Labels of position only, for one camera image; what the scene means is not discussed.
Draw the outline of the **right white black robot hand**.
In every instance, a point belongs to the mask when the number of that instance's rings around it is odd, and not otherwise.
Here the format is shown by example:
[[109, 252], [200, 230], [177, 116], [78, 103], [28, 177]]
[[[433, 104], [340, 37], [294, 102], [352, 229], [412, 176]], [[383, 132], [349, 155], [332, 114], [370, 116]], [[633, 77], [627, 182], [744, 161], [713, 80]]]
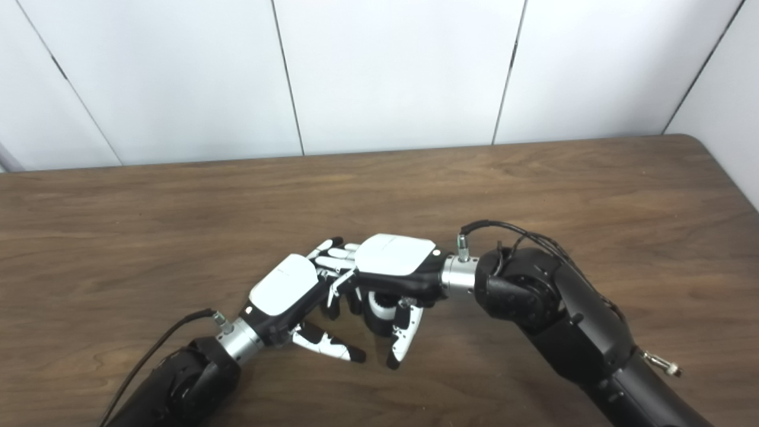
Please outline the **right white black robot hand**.
[[431, 240], [376, 234], [360, 244], [344, 243], [315, 259], [331, 286], [326, 316], [340, 316], [340, 300], [361, 314], [371, 332], [391, 340], [387, 367], [400, 368], [425, 309], [445, 298], [442, 270], [448, 252]]

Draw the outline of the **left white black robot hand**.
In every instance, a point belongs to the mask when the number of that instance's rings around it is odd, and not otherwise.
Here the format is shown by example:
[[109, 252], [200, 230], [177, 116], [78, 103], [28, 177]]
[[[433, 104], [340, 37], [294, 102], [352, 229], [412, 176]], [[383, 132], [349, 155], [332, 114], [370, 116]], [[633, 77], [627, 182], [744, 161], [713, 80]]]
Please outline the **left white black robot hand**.
[[308, 255], [290, 254], [249, 292], [247, 303], [234, 322], [233, 338], [225, 351], [239, 365], [250, 361], [265, 347], [288, 343], [335, 359], [364, 363], [366, 352], [334, 337], [308, 321], [306, 316], [333, 293], [315, 259], [338, 248], [343, 238], [323, 241]]

